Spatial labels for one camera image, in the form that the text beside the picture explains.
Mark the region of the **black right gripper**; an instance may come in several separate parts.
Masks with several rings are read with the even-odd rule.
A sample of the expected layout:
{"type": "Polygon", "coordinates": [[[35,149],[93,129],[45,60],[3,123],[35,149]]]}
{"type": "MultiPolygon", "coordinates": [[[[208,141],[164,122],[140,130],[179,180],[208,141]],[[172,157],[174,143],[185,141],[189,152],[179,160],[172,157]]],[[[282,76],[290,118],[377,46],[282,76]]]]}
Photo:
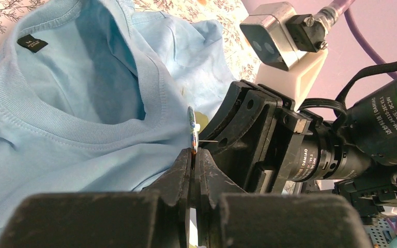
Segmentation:
{"type": "Polygon", "coordinates": [[[312,120],[293,104],[264,85],[233,82],[199,135],[201,148],[248,193],[280,194],[290,181],[311,181],[316,149],[302,145],[313,134],[312,120]]]}

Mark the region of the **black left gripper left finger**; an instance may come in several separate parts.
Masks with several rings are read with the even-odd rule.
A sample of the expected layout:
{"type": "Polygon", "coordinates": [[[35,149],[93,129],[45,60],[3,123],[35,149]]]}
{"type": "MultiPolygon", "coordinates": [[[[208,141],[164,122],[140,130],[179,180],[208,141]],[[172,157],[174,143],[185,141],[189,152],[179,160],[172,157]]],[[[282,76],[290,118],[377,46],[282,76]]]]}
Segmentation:
{"type": "Polygon", "coordinates": [[[143,190],[157,197],[150,214],[149,247],[189,246],[191,177],[192,152],[187,148],[164,174],[143,190]]]}

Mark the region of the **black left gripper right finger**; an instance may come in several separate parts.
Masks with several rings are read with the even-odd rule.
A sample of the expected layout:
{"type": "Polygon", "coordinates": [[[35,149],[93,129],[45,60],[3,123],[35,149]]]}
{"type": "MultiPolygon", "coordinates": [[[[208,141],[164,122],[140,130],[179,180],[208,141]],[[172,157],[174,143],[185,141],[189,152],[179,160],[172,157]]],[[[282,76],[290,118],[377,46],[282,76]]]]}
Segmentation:
{"type": "Polygon", "coordinates": [[[227,218],[220,213],[219,200],[224,193],[244,192],[217,167],[207,149],[198,150],[194,165],[194,204],[199,245],[228,247],[224,231],[227,218]]]}

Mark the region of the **round white-backed brooch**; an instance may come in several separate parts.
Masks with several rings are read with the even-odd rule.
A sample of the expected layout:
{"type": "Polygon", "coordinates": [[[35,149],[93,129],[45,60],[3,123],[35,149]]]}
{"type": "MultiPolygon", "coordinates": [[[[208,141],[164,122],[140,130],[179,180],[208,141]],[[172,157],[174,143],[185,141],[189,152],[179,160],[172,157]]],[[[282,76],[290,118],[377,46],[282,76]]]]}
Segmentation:
{"type": "Polygon", "coordinates": [[[191,141],[191,152],[192,154],[197,154],[199,147],[199,134],[200,125],[196,123],[195,112],[191,106],[188,107],[188,118],[190,124],[190,141],[191,141]]]}

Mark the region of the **light blue printed t-shirt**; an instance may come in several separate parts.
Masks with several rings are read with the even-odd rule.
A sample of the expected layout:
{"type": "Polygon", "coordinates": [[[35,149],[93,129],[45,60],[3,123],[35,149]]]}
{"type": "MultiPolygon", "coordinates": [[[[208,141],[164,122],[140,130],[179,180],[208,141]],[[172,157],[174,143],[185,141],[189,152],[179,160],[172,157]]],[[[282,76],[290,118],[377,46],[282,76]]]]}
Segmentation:
{"type": "Polygon", "coordinates": [[[138,191],[191,145],[234,80],[216,20],[133,1],[49,1],[0,49],[0,235],[37,193],[138,191]]]}

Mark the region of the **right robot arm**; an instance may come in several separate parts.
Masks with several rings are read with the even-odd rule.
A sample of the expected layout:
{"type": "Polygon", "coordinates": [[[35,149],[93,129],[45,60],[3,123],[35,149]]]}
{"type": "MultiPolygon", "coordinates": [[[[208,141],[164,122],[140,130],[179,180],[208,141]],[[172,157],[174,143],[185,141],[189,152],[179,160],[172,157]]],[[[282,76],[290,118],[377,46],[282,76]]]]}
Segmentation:
{"type": "Polygon", "coordinates": [[[281,193],[288,182],[334,180],[364,225],[397,207],[397,80],[342,105],[295,101],[242,80],[233,82],[200,133],[217,166],[249,193],[281,193]]]}

